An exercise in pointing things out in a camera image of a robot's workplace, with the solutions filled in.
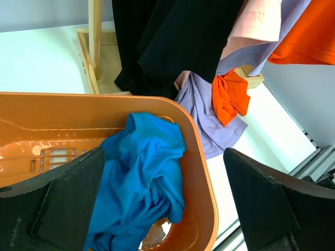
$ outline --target crumpled blue fabric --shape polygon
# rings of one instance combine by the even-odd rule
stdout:
[[[158,219],[182,219],[179,158],[186,145],[180,127],[149,113],[131,113],[125,129],[101,147],[106,163],[84,251],[136,251]]]

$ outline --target orange plastic basket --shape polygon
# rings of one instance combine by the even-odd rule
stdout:
[[[178,123],[187,151],[180,159],[186,208],[154,251],[210,251],[218,211],[196,125],[177,103],[159,97],[0,93],[0,187],[76,158],[123,129],[130,112]]]

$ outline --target crumpled orange fabric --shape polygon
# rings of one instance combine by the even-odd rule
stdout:
[[[250,96],[248,82],[235,69],[225,75],[216,76],[212,85],[213,108],[220,122],[226,126],[237,113],[247,115]]]
[[[269,62],[334,65],[335,0],[311,0]]]

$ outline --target white wall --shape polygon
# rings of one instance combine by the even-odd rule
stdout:
[[[112,21],[103,0],[103,21]],[[0,32],[88,23],[88,0],[0,0]]]
[[[267,63],[262,73],[265,85],[319,146],[335,145],[335,66]]]

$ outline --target white table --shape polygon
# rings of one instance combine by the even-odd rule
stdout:
[[[103,28],[112,28],[112,22]],[[77,28],[87,25],[0,33],[0,91],[91,93],[76,41]],[[249,124],[234,146],[251,158],[283,172],[315,151],[315,147],[268,89],[261,84],[248,90]],[[217,243],[238,225],[238,216],[222,155],[207,161],[219,208]]]

